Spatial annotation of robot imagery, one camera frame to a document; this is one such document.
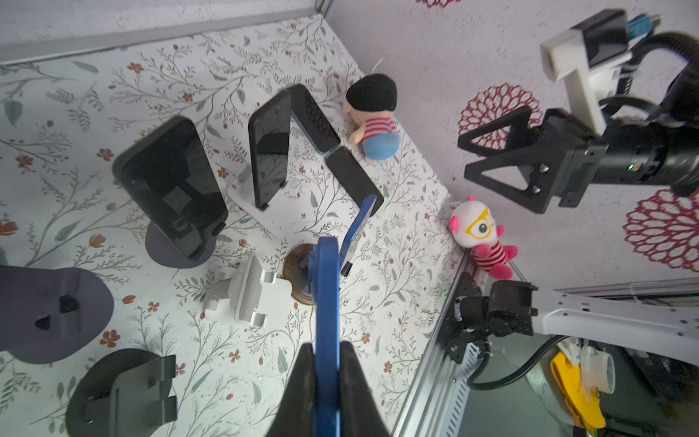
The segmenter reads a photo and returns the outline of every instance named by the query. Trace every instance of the striped shirt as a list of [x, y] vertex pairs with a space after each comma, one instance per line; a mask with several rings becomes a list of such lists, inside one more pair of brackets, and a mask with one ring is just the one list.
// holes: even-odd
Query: striped shirt
[[490, 271], [492, 266], [496, 264], [504, 264], [507, 261], [505, 251], [503, 250], [503, 245], [500, 244], [500, 241], [495, 243], [491, 249], [493, 252], [489, 257], [480, 258], [475, 254], [473, 255], [473, 260], [476, 261], [476, 265], [486, 272]]
[[364, 131], [364, 139], [368, 140], [377, 135], [395, 134], [398, 132], [396, 124], [390, 117], [377, 117], [366, 120], [366, 130]]

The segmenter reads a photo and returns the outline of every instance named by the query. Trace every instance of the orange flower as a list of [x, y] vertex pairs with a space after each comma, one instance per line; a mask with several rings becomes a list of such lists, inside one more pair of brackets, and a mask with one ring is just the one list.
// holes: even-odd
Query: orange flower
[[95, 249], [103, 248], [105, 241], [107, 241], [107, 238], [105, 236], [103, 236], [102, 234], [97, 234], [89, 238], [89, 245]]
[[22, 155], [21, 157], [16, 157], [15, 160], [19, 163], [17, 167], [29, 168], [34, 163], [34, 158]]
[[17, 224], [14, 222], [0, 222], [0, 235], [2, 236], [10, 236], [14, 235], [15, 232], [17, 231]]
[[127, 68], [129, 70], [132, 70], [136, 74], [140, 74], [141, 71], [143, 71], [143, 67], [135, 62], [132, 62], [130, 65], [127, 65]]
[[240, 359], [240, 350], [236, 349], [236, 353], [231, 352], [228, 356], [231, 359], [231, 363], [235, 363], [237, 359]]
[[117, 340], [119, 340], [121, 336], [117, 334], [116, 329], [112, 329], [111, 331], [104, 331], [104, 334], [102, 334], [102, 339], [99, 341], [99, 344], [101, 345], [107, 345], [107, 348], [114, 348], [117, 345]]
[[97, 152], [97, 156], [109, 162], [114, 157], [114, 154], [109, 149], [100, 149], [99, 152]]

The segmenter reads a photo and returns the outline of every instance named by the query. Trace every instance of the smartphone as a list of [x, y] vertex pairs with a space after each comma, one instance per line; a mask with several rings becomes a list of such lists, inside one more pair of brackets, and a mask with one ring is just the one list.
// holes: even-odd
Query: smartphone
[[352, 156], [350, 150], [344, 146], [338, 148], [325, 158], [325, 164], [333, 172], [338, 182], [347, 190], [347, 193], [357, 206], [361, 206], [361, 203], [369, 194], [376, 195], [376, 202], [369, 215], [369, 217], [373, 217], [384, 203], [384, 197], [354, 156]]
[[247, 124], [255, 206], [264, 211], [287, 183], [291, 93], [283, 89], [256, 110]]
[[302, 84], [287, 88], [291, 92], [291, 111], [306, 138], [322, 154], [340, 145], [340, 137]]
[[194, 123], [174, 117], [114, 160], [114, 178], [187, 258], [225, 227], [228, 208]]

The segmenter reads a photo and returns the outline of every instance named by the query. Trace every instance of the plush toy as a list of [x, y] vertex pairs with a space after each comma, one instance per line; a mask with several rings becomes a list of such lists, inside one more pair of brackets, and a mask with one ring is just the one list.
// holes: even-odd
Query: plush toy
[[505, 233], [504, 226], [496, 226], [490, 209], [472, 196], [457, 206], [449, 221], [449, 228], [456, 242], [473, 249], [476, 265], [493, 278], [512, 279], [512, 269], [506, 264], [514, 259], [519, 250], [515, 246], [503, 246], [499, 238]]
[[396, 83], [385, 74], [370, 74], [356, 81], [346, 94], [343, 110], [359, 126], [349, 136], [349, 143], [362, 142], [369, 161], [392, 157], [401, 144], [393, 113], [398, 92]]

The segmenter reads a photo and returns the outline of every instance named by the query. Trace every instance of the dark gray phone stand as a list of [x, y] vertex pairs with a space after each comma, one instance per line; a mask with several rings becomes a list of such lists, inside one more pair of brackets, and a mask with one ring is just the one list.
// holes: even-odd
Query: dark gray phone stand
[[172, 268], [193, 268], [200, 266], [211, 258], [211, 254], [216, 247], [216, 238], [211, 238], [203, 253], [196, 261], [187, 258], [182, 251], [163, 234], [153, 222], [148, 225], [148, 230], [145, 232], [145, 250], [150, 255], [150, 258], [165, 267]]
[[66, 410], [71, 437], [149, 437], [177, 420], [169, 396], [175, 355], [122, 349], [99, 360], [78, 383]]
[[0, 266], [0, 350], [32, 364], [77, 352], [114, 311], [104, 282], [82, 268]]

